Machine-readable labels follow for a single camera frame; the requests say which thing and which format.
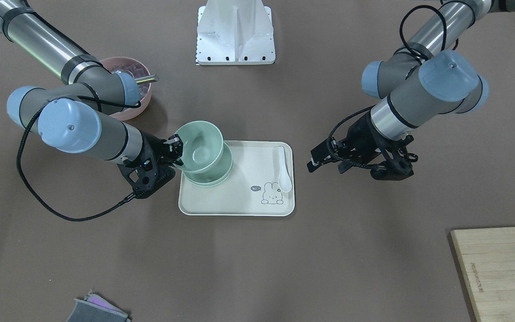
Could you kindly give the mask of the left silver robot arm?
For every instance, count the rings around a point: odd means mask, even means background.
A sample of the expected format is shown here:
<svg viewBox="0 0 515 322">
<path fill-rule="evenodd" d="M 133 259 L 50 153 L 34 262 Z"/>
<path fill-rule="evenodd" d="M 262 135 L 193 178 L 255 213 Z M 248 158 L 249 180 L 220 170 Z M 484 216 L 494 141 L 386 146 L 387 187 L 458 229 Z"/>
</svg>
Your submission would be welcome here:
<svg viewBox="0 0 515 322">
<path fill-rule="evenodd" d="M 407 151 L 409 133 L 441 114 L 464 114 L 480 108 L 488 82 L 456 52 L 460 35 L 488 13 L 515 12 L 515 0 L 446 0 L 439 8 L 419 5 L 434 14 L 406 39 L 388 61 L 374 61 L 363 71 L 362 89 L 378 98 L 358 111 L 344 139 L 329 134 L 311 150 L 307 169 L 338 163 L 339 173 L 367 169 L 378 181 L 402 181 L 414 173 L 417 155 Z"/>
</svg>

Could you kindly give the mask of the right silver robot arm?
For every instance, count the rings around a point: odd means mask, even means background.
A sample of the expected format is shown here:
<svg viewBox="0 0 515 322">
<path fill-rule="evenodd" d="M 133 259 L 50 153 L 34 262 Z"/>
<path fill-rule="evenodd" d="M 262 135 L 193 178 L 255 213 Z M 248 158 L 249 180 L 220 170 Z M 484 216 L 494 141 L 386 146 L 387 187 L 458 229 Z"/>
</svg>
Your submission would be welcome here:
<svg viewBox="0 0 515 322">
<path fill-rule="evenodd" d="M 113 118 L 140 108 L 136 79 L 109 72 L 96 57 L 57 30 L 26 0 L 0 0 L 0 34 L 60 77 L 63 86 L 23 86 L 10 94 L 7 112 L 26 133 L 65 153 L 117 164 L 133 195 L 145 199 L 181 165 L 178 135 L 159 139 Z"/>
</svg>

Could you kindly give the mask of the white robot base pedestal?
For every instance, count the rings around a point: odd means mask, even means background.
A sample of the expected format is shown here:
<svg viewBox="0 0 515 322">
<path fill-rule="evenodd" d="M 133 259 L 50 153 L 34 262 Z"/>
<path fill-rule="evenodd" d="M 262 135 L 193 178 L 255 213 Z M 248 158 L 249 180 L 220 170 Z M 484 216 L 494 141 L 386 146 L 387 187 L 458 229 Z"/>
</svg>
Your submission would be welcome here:
<svg viewBox="0 0 515 322">
<path fill-rule="evenodd" d="M 276 61 L 272 10 L 261 0 L 209 0 L 198 9 L 197 33 L 198 65 Z"/>
</svg>

